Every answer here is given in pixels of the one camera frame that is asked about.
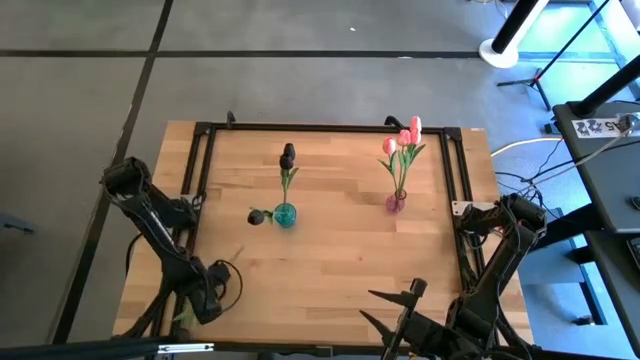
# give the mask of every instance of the desk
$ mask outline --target desk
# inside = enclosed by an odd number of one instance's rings
[[[170,122],[167,127],[153,182],[169,196],[179,194],[194,125]],[[406,207],[391,216],[384,201],[392,181],[376,161],[383,158],[385,136],[216,131],[194,253],[205,264],[220,258],[233,261],[245,284],[237,305],[216,321],[190,329],[193,338],[214,342],[219,350],[242,349],[243,344],[273,351],[296,344],[379,349],[380,336],[358,310],[394,328],[400,308],[367,290],[399,292],[414,277],[429,283],[417,310],[444,322],[461,285],[441,143],[437,136],[423,135],[426,147],[411,167]],[[499,192],[485,132],[464,129],[462,137],[474,200],[496,200]],[[288,195],[298,209],[297,223],[287,230],[268,224],[252,227],[246,222],[250,206],[269,208],[281,201],[278,159],[287,142],[295,144],[300,167]],[[457,169],[455,156],[451,161]],[[454,175],[461,194],[455,170]],[[487,241],[486,259],[498,242],[495,237]],[[161,280],[159,269],[150,247],[138,242],[114,334],[127,330],[149,304]],[[223,306],[237,292],[237,279],[232,278]],[[532,341],[517,275],[502,304],[520,336]],[[163,322],[165,334],[168,322]],[[225,348],[225,343],[237,347]]]
[[[640,105],[608,103],[597,110],[594,118],[613,118],[618,113],[636,111],[640,111]],[[579,117],[567,105],[554,106],[553,112],[574,159],[587,156],[611,140],[580,139],[572,125]],[[638,137],[629,137],[615,145],[638,140]],[[640,144],[603,152],[578,166],[592,203],[549,223],[547,236],[536,246],[538,249],[584,233],[588,247],[574,250],[570,256],[578,263],[596,262],[637,356],[640,356],[637,313],[640,272],[624,243],[634,235],[623,234],[640,234],[640,212],[628,202],[629,197],[640,194],[639,149]]]
[[[640,111],[640,105],[609,103],[602,105],[594,118],[613,118],[619,113]],[[557,126],[574,159],[598,150],[611,138],[580,139],[572,121],[579,120],[567,105],[553,107]],[[638,141],[638,137],[619,140],[615,145]],[[592,205],[604,227],[615,233],[640,233],[640,212],[629,204],[629,197],[640,194],[640,145],[603,152],[578,167]]]
[[[633,237],[635,235],[612,235],[605,231],[584,234],[631,347],[640,357],[640,270],[626,243]]]

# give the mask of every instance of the pink glass vase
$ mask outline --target pink glass vase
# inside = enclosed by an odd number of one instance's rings
[[[407,198],[407,192],[402,190],[401,193],[395,193],[393,195],[390,195],[387,198],[387,202],[386,202],[386,206],[387,206],[387,211],[389,211],[392,214],[397,214],[400,211],[402,211],[402,209],[404,209],[404,202]]]

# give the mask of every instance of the label sticker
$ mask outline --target label sticker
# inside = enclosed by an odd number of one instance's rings
[[[572,122],[580,139],[614,138],[620,135],[617,118],[573,120]]]

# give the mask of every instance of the teal glass vase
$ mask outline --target teal glass vase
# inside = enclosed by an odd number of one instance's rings
[[[283,228],[292,227],[296,223],[296,215],[296,207],[289,203],[282,203],[273,211],[273,218]]]

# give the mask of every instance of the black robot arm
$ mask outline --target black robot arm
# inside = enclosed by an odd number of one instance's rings
[[[124,337],[142,336],[171,292],[187,296],[201,324],[221,314],[215,287],[230,278],[224,263],[208,269],[197,256],[187,254],[176,244],[169,228],[179,233],[195,225],[193,206],[185,199],[172,200],[151,183],[147,166],[136,158],[104,171],[102,185],[111,203],[120,208],[143,234],[162,263],[163,281],[155,299]]]
[[[498,315],[499,296],[515,273],[518,265],[536,241],[544,236],[544,211],[519,195],[504,196],[490,210],[467,207],[457,221],[458,231],[487,235],[501,227],[503,239],[480,275],[476,286],[461,294],[449,306],[447,322],[443,326],[414,311],[427,283],[414,279],[409,292],[399,295],[371,291],[398,305],[404,306],[395,331],[387,329],[371,315],[363,315],[378,329],[385,345],[383,360],[393,360],[401,340],[417,355],[442,359],[476,359],[489,354],[495,347],[491,343]],[[510,344],[522,344],[515,333],[503,334]],[[515,353],[528,353],[529,349],[511,349]],[[508,356],[509,351],[500,351]]]

